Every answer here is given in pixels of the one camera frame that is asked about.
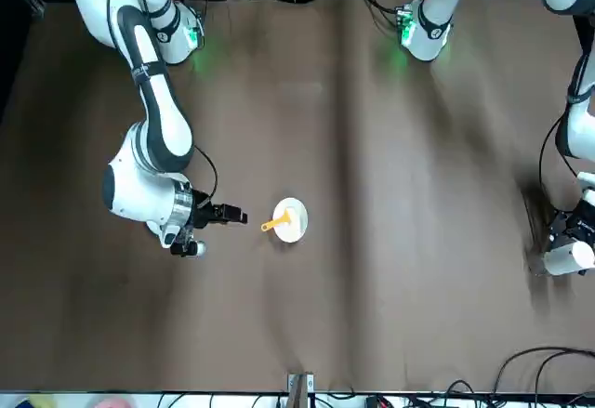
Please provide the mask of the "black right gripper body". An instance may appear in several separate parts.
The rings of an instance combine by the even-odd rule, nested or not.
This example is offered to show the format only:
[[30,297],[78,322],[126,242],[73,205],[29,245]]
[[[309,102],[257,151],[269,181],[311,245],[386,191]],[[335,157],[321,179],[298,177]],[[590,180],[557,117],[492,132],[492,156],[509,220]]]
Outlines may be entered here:
[[194,229],[204,229],[209,224],[220,224],[222,209],[220,204],[213,204],[203,191],[192,189],[192,211],[189,223]]

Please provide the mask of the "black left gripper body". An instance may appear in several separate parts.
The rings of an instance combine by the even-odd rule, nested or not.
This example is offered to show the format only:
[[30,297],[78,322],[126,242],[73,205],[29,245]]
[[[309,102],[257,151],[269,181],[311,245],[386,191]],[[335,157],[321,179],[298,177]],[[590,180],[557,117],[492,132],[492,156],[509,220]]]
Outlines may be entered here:
[[594,207],[577,206],[566,219],[565,235],[584,243],[594,242]]

